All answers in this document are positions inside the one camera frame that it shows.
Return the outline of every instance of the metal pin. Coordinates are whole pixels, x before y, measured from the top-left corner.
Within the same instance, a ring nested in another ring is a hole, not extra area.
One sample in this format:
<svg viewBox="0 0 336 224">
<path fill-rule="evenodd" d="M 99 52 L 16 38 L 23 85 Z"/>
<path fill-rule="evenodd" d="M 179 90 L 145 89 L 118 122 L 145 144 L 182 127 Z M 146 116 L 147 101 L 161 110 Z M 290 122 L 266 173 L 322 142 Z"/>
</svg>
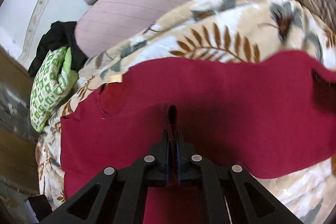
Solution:
<svg viewBox="0 0 336 224">
<path fill-rule="evenodd" d="M 191 157 L 191 159 L 192 159 L 193 161 L 201 161 L 201 160 L 202 160 L 202 156 L 200 156 L 200 155 L 193 155 L 193 156 Z"/>
<path fill-rule="evenodd" d="M 155 158 L 152 155 L 148 155 L 148 156 L 144 157 L 144 160 L 145 160 L 145 162 L 152 162 L 152 161 L 155 160 Z"/>
<path fill-rule="evenodd" d="M 236 173 L 240 173 L 240 172 L 242 172 L 242 170 L 243 170 L 243 168 L 238 164 L 236 164 L 232 167 L 232 171 L 236 172 Z"/>
<path fill-rule="evenodd" d="M 113 167 L 106 167 L 105 169 L 104 169 L 104 174 L 105 175 L 112 175 L 113 173 L 114 173 L 114 168 Z"/>
</svg>

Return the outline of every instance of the crimson fabric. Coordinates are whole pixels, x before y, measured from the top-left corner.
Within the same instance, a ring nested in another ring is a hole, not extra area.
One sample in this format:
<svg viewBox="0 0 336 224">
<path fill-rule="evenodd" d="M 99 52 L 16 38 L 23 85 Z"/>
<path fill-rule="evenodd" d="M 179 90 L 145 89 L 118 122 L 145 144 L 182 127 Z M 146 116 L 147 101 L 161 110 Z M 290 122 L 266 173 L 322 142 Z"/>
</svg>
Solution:
<svg viewBox="0 0 336 224">
<path fill-rule="evenodd" d="M 169 128 L 169 104 L 177 106 L 185 141 L 218 165 L 240 164 L 259 178 L 314 165 L 336 154 L 333 82 L 336 73 L 300 51 L 260 64 L 185 58 L 138 64 L 122 83 L 99 88 L 61 119 L 65 195 L 106 166 L 123 168 L 145 156 Z M 193 189 L 151 189 L 145 224 L 199 223 L 194 197 Z M 181 206 L 185 213 L 172 215 Z"/>
</svg>

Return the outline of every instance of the leaf pattern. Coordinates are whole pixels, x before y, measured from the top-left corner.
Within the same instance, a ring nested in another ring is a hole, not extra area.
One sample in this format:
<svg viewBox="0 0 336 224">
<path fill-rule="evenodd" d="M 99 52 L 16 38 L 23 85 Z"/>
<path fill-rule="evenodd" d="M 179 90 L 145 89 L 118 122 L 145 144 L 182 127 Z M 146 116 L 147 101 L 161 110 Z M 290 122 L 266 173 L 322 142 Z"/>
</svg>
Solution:
<svg viewBox="0 0 336 224">
<path fill-rule="evenodd" d="M 198 22 L 202 19 L 205 19 L 206 17 L 212 16 L 212 15 L 215 14 L 215 11 L 213 11 L 213 10 L 207 10 L 207 11 L 192 10 L 191 12 L 193 13 L 193 18 L 194 18 L 195 22 Z"/>
<path fill-rule="evenodd" d="M 85 66 L 90 64 L 90 62 L 95 58 L 95 56 L 90 57 L 86 62 L 85 62 Z"/>
<path fill-rule="evenodd" d="M 193 32 L 194 37 L 198 41 L 198 44 L 201 45 L 202 44 L 202 37 L 200 36 L 200 34 L 198 32 L 196 32 L 194 29 L 191 29 L 191 31 Z"/>
<path fill-rule="evenodd" d="M 177 44 L 181 50 L 173 50 L 170 53 L 174 56 L 186 57 L 190 59 L 202 59 L 211 61 L 220 61 L 226 55 L 231 56 L 230 61 L 235 60 L 241 62 L 252 62 L 251 58 L 253 55 L 253 62 L 260 62 L 260 51 L 258 44 L 254 44 L 253 48 L 247 37 L 244 37 L 243 53 L 244 57 L 240 54 L 241 46 L 241 36 L 237 32 L 235 40 L 233 41 L 230 36 L 230 32 L 227 26 L 225 26 L 225 31 L 223 38 L 221 38 L 221 33 L 216 23 L 213 24 L 213 36 L 216 46 L 213 46 L 210 42 L 210 34 L 205 26 L 202 26 L 203 37 L 196 30 L 191 29 L 197 42 L 193 41 L 189 37 L 185 36 L 186 42 L 177 41 Z M 231 45 L 234 45 L 235 53 L 230 50 Z"/>
<path fill-rule="evenodd" d="M 316 51 L 315 51 L 315 55 L 316 55 L 316 59 L 319 62 L 323 61 L 323 50 L 322 50 L 322 45 L 320 43 L 319 37 L 312 32 L 309 32 L 305 38 L 303 39 L 304 43 L 310 42 L 314 45 Z"/>
<path fill-rule="evenodd" d="M 331 170 L 334 177 L 336 177 L 336 156 L 331 158 Z"/>
<path fill-rule="evenodd" d="M 90 82 L 92 81 L 93 78 L 95 78 L 96 76 L 93 75 L 89 78 L 89 80 L 84 84 L 84 86 L 82 86 L 77 92 L 76 94 L 78 95 L 79 100 L 82 100 L 85 96 L 85 93 L 87 90 L 93 91 L 92 89 L 89 89 L 88 85 L 90 84 Z"/>
<path fill-rule="evenodd" d="M 288 31 L 292 24 L 302 29 L 301 11 L 296 9 L 294 12 L 292 12 L 292 5 L 290 2 L 286 2 L 281 6 L 279 4 L 272 4 L 270 7 L 270 12 L 272 14 L 273 20 L 278 26 L 279 37 L 282 42 L 285 42 Z"/>
<path fill-rule="evenodd" d="M 162 32 L 162 31 L 158 31 L 158 30 L 154 30 L 154 29 L 152 29 L 152 27 L 155 27 L 155 26 L 156 26 L 155 23 L 152 24 L 152 25 L 150 25 L 146 30 L 143 31 L 142 34 L 146 34 L 146 33 L 148 33 L 149 30 L 151 30 L 152 32 L 156 32 L 156 33 Z"/>
<path fill-rule="evenodd" d="M 147 40 L 144 39 L 140 42 L 137 43 L 129 43 L 128 45 L 126 45 L 125 47 L 123 47 L 120 50 L 120 59 L 125 58 L 126 56 L 129 56 L 131 53 L 135 52 L 136 50 L 144 47 L 147 45 Z"/>
<path fill-rule="evenodd" d="M 254 43 L 253 45 L 253 59 L 254 63 L 259 63 L 260 62 L 260 51 L 258 44 Z"/>
<path fill-rule="evenodd" d="M 95 62 L 96 68 L 100 67 L 101 62 L 103 61 L 103 57 L 104 57 L 104 52 L 101 52 L 100 54 L 97 55 L 96 62 Z"/>
<path fill-rule="evenodd" d="M 121 60 L 119 60 L 117 63 L 115 63 L 110 69 L 115 71 L 115 72 L 119 72 L 120 71 L 120 65 L 121 65 Z"/>
<path fill-rule="evenodd" d="M 181 49 L 183 49 L 183 50 L 185 50 L 185 51 L 187 51 L 187 52 L 190 52 L 190 48 L 188 47 L 187 44 L 185 44 L 185 43 L 182 42 L 182 41 L 178 41 L 177 43 L 178 43 L 178 45 L 181 47 Z"/>
<path fill-rule="evenodd" d="M 223 3 L 219 10 L 223 12 L 234 7 L 236 7 L 236 0 L 223 0 Z"/>
<path fill-rule="evenodd" d="M 325 34 L 327 36 L 327 44 L 326 47 L 327 48 L 333 48 L 336 45 L 336 34 L 330 30 L 330 29 L 324 29 Z"/>
<path fill-rule="evenodd" d="M 67 102 L 67 104 L 65 105 L 65 107 L 63 109 L 63 112 L 62 112 L 62 116 L 69 115 L 69 114 L 73 113 L 73 110 L 71 109 L 70 103 L 71 103 L 71 100 L 69 100 Z"/>
<path fill-rule="evenodd" d="M 38 167 L 38 173 L 39 173 L 39 180 L 42 180 L 42 176 L 43 176 L 43 169 L 44 169 L 44 163 L 42 162 L 39 167 Z"/>
<path fill-rule="evenodd" d="M 61 122 L 57 122 L 55 123 L 55 128 L 57 131 L 62 132 L 62 125 Z"/>
<path fill-rule="evenodd" d="M 235 53 L 239 55 L 239 47 L 240 47 L 240 35 L 237 32 L 236 34 L 236 44 L 235 44 Z"/>
<path fill-rule="evenodd" d="M 244 41 L 244 53 L 245 53 L 245 56 L 246 56 L 246 60 L 248 62 L 250 62 L 250 60 L 251 60 L 251 45 L 250 45 L 250 42 L 249 42 L 247 37 L 245 37 L 245 41 Z"/>
<path fill-rule="evenodd" d="M 62 202 L 62 203 L 64 203 L 64 202 L 65 202 L 65 195 L 64 195 L 64 192 L 61 191 L 60 194 L 61 194 L 61 195 L 57 198 L 57 200 L 60 201 L 60 202 Z"/>
<path fill-rule="evenodd" d="M 224 35 L 224 49 L 229 50 L 231 44 L 231 37 L 227 26 L 225 26 L 225 35 Z"/>
<path fill-rule="evenodd" d="M 203 32 L 204 32 L 204 37 L 205 37 L 206 42 L 208 43 L 209 46 L 211 46 L 210 38 L 209 38 L 209 32 L 208 32 L 208 30 L 206 29 L 205 26 L 203 26 Z"/>
<path fill-rule="evenodd" d="M 221 46 L 221 37 L 219 35 L 219 29 L 216 23 L 213 24 L 213 29 L 215 33 L 215 42 L 216 42 L 217 48 L 219 48 Z"/>
</svg>

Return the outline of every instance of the clothing tag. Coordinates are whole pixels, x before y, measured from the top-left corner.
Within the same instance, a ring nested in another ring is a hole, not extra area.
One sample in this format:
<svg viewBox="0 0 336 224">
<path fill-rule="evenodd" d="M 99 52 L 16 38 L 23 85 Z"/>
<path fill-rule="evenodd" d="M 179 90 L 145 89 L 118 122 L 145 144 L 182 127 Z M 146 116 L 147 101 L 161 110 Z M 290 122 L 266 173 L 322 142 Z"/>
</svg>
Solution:
<svg viewBox="0 0 336 224">
<path fill-rule="evenodd" d="M 123 81 L 123 75 L 113 75 L 109 78 L 107 83 L 121 83 Z"/>
</svg>

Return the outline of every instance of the bed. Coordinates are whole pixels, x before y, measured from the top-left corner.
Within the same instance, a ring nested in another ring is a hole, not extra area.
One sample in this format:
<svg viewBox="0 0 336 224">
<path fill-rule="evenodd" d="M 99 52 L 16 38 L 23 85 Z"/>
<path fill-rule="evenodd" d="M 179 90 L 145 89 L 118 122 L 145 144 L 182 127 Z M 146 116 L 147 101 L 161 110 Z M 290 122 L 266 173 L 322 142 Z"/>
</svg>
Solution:
<svg viewBox="0 0 336 224">
<path fill-rule="evenodd" d="M 36 150 L 40 192 L 47 196 L 53 209 L 65 201 L 64 171 L 60 162 L 59 118 L 72 113 L 76 104 L 94 89 L 93 76 L 90 75 L 92 72 L 101 73 L 109 65 L 112 58 L 107 52 L 118 52 L 125 39 L 137 37 L 141 30 L 156 30 L 158 18 L 188 1 L 191 0 L 97 0 L 79 20 L 75 31 L 76 40 L 90 60 L 73 88 L 76 92 L 73 96 L 75 99 L 62 105 L 51 117 Z M 323 64 L 329 69 L 335 69 L 335 51 L 330 50 L 331 44 L 335 43 L 335 0 L 298 1 L 314 14 L 316 22 L 325 30 L 327 41 L 331 41 L 329 47 L 326 44 L 322 50 Z M 280 178 L 259 181 L 303 223 L 327 224 L 333 223 L 332 210 L 336 205 L 335 172 L 336 158 L 332 157 Z"/>
</svg>

